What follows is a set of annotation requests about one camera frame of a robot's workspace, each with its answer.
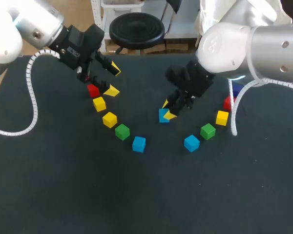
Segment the black stool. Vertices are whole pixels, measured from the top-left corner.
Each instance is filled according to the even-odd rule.
[[[119,54],[123,48],[140,50],[151,48],[164,40],[164,37],[170,32],[173,19],[179,11],[181,0],[166,0],[167,3],[161,20],[146,13],[127,13],[117,17],[109,27],[109,35],[120,48],[116,51]],[[173,9],[169,27],[165,32],[163,18],[165,16],[168,4]]]

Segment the white cable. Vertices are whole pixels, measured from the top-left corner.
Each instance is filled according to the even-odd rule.
[[[16,133],[10,133],[10,132],[5,132],[5,131],[0,130],[0,135],[9,136],[9,137],[21,136],[21,135],[28,133],[29,131],[31,131],[35,127],[37,120],[38,120],[38,107],[37,107],[37,102],[36,102],[36,97],[34,94],[33,86],[31,84],[31,70],[32,70],[32,67],[33,67],[35,60],[39,56],[45,55],[45,54],[52,55],[53,57],[56,57],[58,59],[60,58],[60,55],[53,50],[40,50],[30,58],[30,60],[27,64],[27,69],[26,69],[27,88],[28,88],[28,92],[29,92],[31,102],[33,104],[33,110],[34,110],[34,116],[33,116],[33,120],[31,122],[31,124],[25,130],[20,131],[20,132],[16,132]]]
[[[288,82],[283,82],[283,81],[278,81],[278,80],[274,80],[274,79],[268,79],[268,78],[263,78],[261,79],[261,84],[278,84],[278,85],[282,85],[282,86],[286,86],[289,88],[293,89],[293,83],[288,83]],[[238,110],[238,106],[239,103],[243,97],[243,95],[251,88],[254,87],[256,85],[258,85],[259,83],[256,80],[251,81],[250,83],[248,83],[246,86],[243,87],[243,89],[241,90],[241,92],[239,93],[238,97],[235,100],[235,104],[234,107],[232,109],[232,113],[231,113],[231,132],[234,136],[238,135],[237,129],[236,129],[236,124],[235,124],[235,118],[236,118],[236,112]]]
[[[229,83],[230,105],[231,105],[231,111],[232,111],[233,110],[233,106],[234,106],[232,80],[231,79],[228,79],[228,83]]]

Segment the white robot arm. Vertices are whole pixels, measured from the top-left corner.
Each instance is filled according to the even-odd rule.
[[[191,109],[195,97],[212,85],[215,75],[243,84],[250,79],[263,84],[263,78],[293,83],[293,24],[277,26],[276,19],[265,0],[238,0],[203,34],[197,60],[167,70],[167,79],[178,90],[168,96],[164,108],[169,113],[164,117],[178,116],[184,106]]]
[[[293,24],[277,18],[265,0],[240,0],[202,37],[199,63],[209,72],[237,79],[293,82]]]
[[[102,29],[93,24],[80,32],[73,25],[66,28],[63,20],[64,16],[43,0],[0,0],[0,75],[20,54],[21,37],[37,49],[49,47],[57,52],[61,62],[82,71],[82,81],[94,59],[112,74],[120,73],[98,52],[104,38]]]

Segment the black mat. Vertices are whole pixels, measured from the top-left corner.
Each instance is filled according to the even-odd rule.
[[[228,94],[227,82],[198,99],[168,125],[158,108],[174,88],[164,72],[193,56],[115,58],[114,78],[92,71],[121,93],[107,108],[131,130],[117,139],[102,123],[86,87],[55,58],[39,58],[33,87],[34,130],[0,136],[0,234],[293,234],[293,90],[250,90],[238,111],[238,137],[216,127],[215,138],[189,153]],[[32,107],[19,59],[0,87],[0,129],[28,126]],[[146,137],[144,154],[134,136]]]

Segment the metal cylinder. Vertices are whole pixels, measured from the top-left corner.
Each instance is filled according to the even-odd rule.
[[[238,0],[220,22],[250,27],[273,25],[277,13],[265,0]]]
[[[43,0],[0,0],[11,14],[22,38],[42,49],[50,45],[63,28],[64,16]]]
[[[260,78],[293,82],[293,24],[258,27],[251,60]]]

